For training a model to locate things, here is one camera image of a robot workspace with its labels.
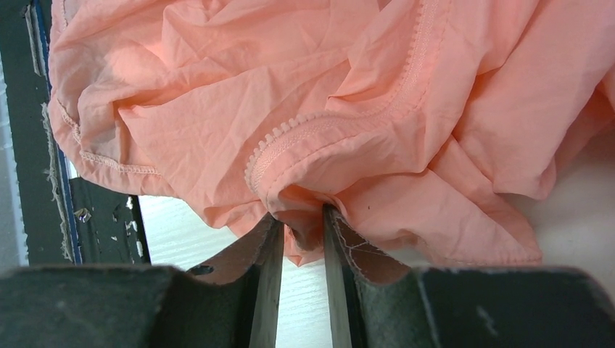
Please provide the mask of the salmon orange jacket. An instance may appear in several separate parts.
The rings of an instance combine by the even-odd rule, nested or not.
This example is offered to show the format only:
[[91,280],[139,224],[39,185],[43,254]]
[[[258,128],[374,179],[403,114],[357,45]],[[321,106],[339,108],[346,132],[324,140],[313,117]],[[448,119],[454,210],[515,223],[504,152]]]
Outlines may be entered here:
[[49,116],[80,176],[174,196],[297,265],[336,206],[448,265],[542,259],[544,199],[614,126],[612,1],[53,1]]

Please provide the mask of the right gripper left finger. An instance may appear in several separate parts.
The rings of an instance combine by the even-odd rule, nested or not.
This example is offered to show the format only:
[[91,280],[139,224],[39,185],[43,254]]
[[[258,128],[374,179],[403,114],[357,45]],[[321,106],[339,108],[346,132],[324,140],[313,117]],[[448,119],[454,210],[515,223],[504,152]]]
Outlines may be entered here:
[[189,270],[93,265],[1,275],[3,347],[273,347],[283,224],[265,215]]

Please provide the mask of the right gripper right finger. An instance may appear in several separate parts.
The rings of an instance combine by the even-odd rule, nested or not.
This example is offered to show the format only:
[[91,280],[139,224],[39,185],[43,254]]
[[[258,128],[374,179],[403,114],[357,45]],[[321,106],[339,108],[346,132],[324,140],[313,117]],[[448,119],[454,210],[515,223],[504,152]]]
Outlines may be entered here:
[[335,347],[612,347],[614,305],[576,268],[410,267],[323,207]]

